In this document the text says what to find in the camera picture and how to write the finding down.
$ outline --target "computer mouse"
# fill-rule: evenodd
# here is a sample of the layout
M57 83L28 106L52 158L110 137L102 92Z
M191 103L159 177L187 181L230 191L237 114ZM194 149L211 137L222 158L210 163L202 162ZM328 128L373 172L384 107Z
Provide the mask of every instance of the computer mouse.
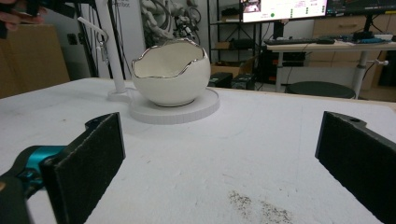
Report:
M317 44L334 44L335 40L330 38L319 38Z

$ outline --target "black stool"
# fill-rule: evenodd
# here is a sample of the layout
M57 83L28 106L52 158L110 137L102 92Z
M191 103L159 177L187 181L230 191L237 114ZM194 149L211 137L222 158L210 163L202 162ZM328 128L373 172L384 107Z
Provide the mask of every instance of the black stool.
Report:
M285 93L327 96L336 98L351 99L355 97L355 92L345 86L331 82L304 81L290 84L286 87Z

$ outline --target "monitor screen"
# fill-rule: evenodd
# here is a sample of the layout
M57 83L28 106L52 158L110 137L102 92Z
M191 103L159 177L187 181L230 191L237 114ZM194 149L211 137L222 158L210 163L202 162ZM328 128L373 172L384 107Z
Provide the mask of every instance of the monitor screen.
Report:
M396 10L396 0L328 0L329 16L383 14Z
M243 22L324 17L327 0L240 0Z

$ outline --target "white bowl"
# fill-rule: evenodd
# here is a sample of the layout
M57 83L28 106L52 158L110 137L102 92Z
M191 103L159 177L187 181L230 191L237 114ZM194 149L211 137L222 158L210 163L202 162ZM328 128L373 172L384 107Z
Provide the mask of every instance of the white bowl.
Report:
M189 39L147 49L132 61L132 68L137 90L161 106L191 103L210 79L210 61L204 48Z

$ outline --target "white table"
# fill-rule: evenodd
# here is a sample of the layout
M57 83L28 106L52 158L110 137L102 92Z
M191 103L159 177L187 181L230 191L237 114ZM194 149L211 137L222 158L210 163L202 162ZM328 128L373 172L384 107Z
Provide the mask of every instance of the white table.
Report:
M351 77L352 89L356 93L356 98L359 97L361 91L361 83L366 72L366 64L369 51L373 50L396 50L396 43L390 42L385 44L359 44L353 45L342 41L336 41L333 45L319 45L319 44L297 44L297 45L268 45L267 49L272 52L278 52L278 64L276 71L276 91L280 91L280 85L286 75L290 76L291 70L285 71L283 66L283 53L284 52L315 52L315 51L358 51L361 57L356 68L349 68L347 72L353 73ZM305 78L328 76L329 81L337 82L336 76L339 75L345 68L337 67L294 67L292 71L297 76L305 76Z
M323 111L362 119L396 142L394 109L216 89L211 116L150 125L109 102L113 89L111 80L82 79L0 100L0 174L25 148L67 145L86 121L118 111L126 159L88 223L379 223L314 155ZM55 222L46 191L28 203L36 223Z

